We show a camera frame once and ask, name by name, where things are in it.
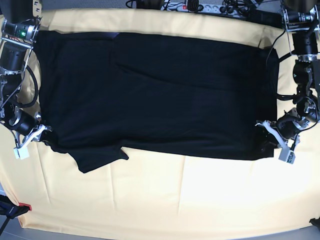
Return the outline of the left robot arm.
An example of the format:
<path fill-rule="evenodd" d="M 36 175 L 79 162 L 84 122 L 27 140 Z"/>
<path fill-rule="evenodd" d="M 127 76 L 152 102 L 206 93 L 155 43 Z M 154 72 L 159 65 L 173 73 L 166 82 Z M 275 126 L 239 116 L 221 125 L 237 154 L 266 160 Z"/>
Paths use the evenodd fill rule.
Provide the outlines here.
<path fill-rule="evenodd" d="M 320 13 L 316 0 L 283 0 L 281 9 L 284 23 L 284 33 L 293 40 L 294 49 L 282 56 L 282 62 L 291 56 L 297 56 L 293 67 L 293 80 L 297 85 L 296 93 L 292 95 L 279 94 L 273 86 L 273 94 L 277 100 L 292 101 L 295 105 L 290 111 L 276 121 L 271 121 L 272 134 L 263 129 L 263 143 L 260 150 L 280 148 L 280 142 L 285 144 L 293 140 L 290 150 L 298 144 L 300 133 L 309 130 L 320 122 L 320 60 L 318 59 L 317 37 L 320 34 Z"/>

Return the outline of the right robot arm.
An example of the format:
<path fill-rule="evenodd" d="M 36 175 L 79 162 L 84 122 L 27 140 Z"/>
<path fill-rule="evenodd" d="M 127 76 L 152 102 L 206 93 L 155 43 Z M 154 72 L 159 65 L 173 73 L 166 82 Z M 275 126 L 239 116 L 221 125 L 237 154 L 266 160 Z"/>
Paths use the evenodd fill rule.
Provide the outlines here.
<path fill-rule="evenodd" d="M 35 74 L 28 65 L 36 43 L 42 19 L 41 0 L 2 0 L 0 13 L 3 21 L 0 26 L 0 123 L 13 133 L 16 147 L 21 153 L 32 141 L 40 141 L 43 132 L 50 127 L 35 116 L 25 112 L 32 107 L 39 95 Z M 34 84 L 34 96 L 29 103 L 18 102 L 26 73 Z"/>

